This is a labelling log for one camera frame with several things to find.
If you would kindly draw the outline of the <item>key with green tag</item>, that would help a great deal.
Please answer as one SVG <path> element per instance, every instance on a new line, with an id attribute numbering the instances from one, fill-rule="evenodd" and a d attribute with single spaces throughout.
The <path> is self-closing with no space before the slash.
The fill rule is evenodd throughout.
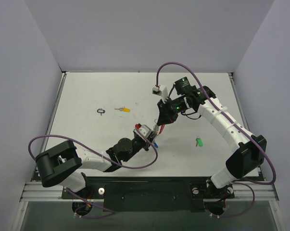
<path id="1" fill-rule="evenodd" d="M 200 137 L 196 138 L 196 147 L 203 147 L 203 142 Z"/>

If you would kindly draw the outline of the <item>red-handled metal keyring holder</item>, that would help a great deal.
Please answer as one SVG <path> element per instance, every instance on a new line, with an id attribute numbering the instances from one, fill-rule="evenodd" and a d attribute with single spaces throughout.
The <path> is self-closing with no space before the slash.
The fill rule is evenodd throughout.
<path id="1" fill-rule="evenodd" d="M 160 126 L 157 125 L 158 119 L 155 119 L 154 122 L 155 122 L 155 125 L 153 127 L 153 133 L 154 133 L 153 141 L 155 141 L 156 138 L 163 132 L 163 129 L 165 127 L 165 125 L 160 125 Z"/>

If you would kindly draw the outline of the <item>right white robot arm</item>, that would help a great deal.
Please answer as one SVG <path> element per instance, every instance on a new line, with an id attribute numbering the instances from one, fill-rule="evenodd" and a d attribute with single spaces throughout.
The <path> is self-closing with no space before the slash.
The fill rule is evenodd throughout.
<path id="1" fill-rule="evenodd" d="M 191 86 L 184 77 L 174 83 L 173 89 L 178 94 L 173 100 L 166 86 L 158 85 L 152 89 L 153 94 L 161 96 L 157 103 L 157 125 L 174 123 L 180 113 L 193 109 L 219 132 L 233 152 L 225 166 L 208 179 L 205 189 L 209 196 L 218 196 L 225 186 L 245 177 L 264 162 L 262 151 L 266 148 L 266 139 L 262 135 L 254 136 L 238 123 L 209 87 Z"/>

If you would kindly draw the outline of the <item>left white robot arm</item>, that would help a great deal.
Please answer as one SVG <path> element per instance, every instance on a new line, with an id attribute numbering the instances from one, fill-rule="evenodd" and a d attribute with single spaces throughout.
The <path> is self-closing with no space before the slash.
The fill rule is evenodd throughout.
<path id="1" fill-rule="evenodd" d="M 115 172 L 120 168 L 131 169 L 125 162 L 129 161 L 142 149 L 152 147 L 154 133 L 143 133 L 134 130 L 134 138 L 122 138 L 116 145 L 104 153 L 99 153 L 85 144 L 62 135 L 55 135 L 64 141 L 45 150 L 37 156 L 32 156 L 36 162 L 38 172 L 45 188 L 62 185 L 69 188 L 79 198 L 88 196 L 90 186 L 87 177 L 79 169 L 91 169 L 104 173 Z"/>

